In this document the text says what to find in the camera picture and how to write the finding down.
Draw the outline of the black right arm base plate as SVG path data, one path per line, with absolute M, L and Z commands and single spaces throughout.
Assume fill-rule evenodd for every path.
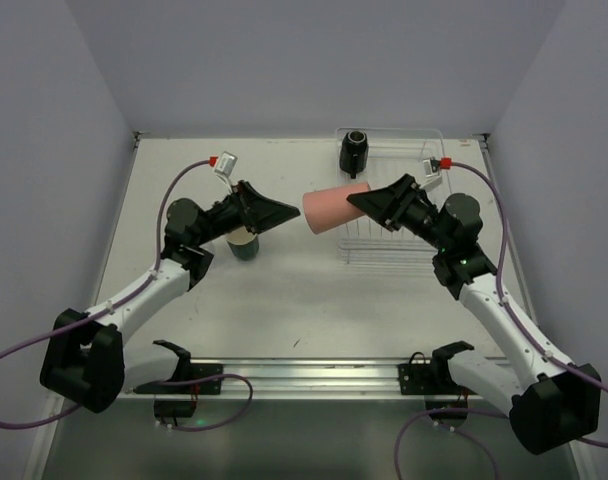
M 454 395 L 476 392 L 455 384 L 448 376 L 441 375 L 429 363 L 402 363 L 397 366 L 400 394 L 409 395 Z

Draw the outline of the teal mug white inside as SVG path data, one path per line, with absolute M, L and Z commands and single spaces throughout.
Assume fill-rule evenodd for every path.
M 241 261 L 251 261 L 259 252 L 259 238 L 257 234 L 245 228 L 239 228 L 226 235 L 226 242 L 232 254 Z

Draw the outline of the black metal mug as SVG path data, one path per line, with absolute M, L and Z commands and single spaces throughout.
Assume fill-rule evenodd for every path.
M 368 159 L 368 137 L 361 130 L 351 130 L 342 139 L 339 153 L 340 170 L 355 179 L 366 168 Z

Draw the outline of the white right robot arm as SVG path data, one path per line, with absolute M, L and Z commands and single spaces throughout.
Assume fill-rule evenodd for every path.
M 348 202 L 390 231 L 405 228 L 435 248 L 438 282 L 490 334 L 510 366 L 487 360 L 455 342 L 433 351 L 430 365 L 441 383 L 465 387 L 508 417 L 513 433 L 532 454 L 542 454 L 596 431 L 600 376 L 577 366 L 515 304 L 500 272 L 478 243 L 480 205 L 464 194 L 435 206 L 405 174 L 393 184 L 351 194 Z

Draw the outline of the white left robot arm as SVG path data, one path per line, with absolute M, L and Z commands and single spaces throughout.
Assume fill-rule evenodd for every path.
M 205 244 L 239 229 L 258 235 L 299 214 L 297 207 L 263 196 L 244 180 L 208 210 L 188 198 L 173 201 L 163 219 L 161 251 L 148 272 L 115 297 L 85 312 L 67 309 L 56 318 L 40 384 L 101 413 L 129 389 L 192 380 L 186 349 L 157 340 L 147 350 L 126 352 L 127 342 L 205 277 L 213 260 Z

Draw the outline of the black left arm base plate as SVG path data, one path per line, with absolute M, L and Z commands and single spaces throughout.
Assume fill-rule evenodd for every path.
M 223 365 L 218 363 L 188 363 L 180 366 L 178 371 L 173 374 L 170 381 L 180 382 L 220 375 L 223 373 Z M 184 386 L 163 386 L 159 382 L 151 382 L 138 386 L 134 389 L 137 394 L 154 395 L 219 395 L 221 393 L 220 378 L 202 382 L 194 385 Z

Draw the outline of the pink plastic cup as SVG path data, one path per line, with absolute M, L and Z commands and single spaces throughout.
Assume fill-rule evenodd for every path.
M 316 235 L 364 216 L 348 200 L 352 194 L 371 190 L 367 182 L 305 193 L 302 206 L 309 229 Z

